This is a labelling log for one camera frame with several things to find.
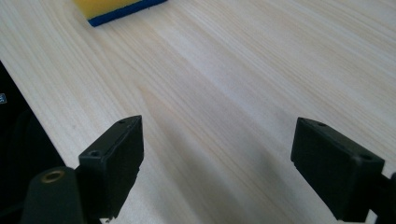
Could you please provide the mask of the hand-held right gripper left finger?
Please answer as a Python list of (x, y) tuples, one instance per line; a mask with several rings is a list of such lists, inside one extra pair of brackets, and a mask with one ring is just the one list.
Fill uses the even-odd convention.
[(141, 116), (115, 122), (78, 156), (78, 182), (89, 218), (119, 215), (143, 159)]

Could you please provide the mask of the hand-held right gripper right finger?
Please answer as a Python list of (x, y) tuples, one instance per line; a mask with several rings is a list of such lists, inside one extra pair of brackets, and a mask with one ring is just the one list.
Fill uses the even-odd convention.
[(290, 159), (336, 219), (366, 220), (382, 158), (324, 123), (299, 118)]

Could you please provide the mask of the yellow and blue sponge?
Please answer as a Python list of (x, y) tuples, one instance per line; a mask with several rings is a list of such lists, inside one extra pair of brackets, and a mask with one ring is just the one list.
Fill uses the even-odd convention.
[(92, 27), (123, 18), (167, 0), (73, 0)]

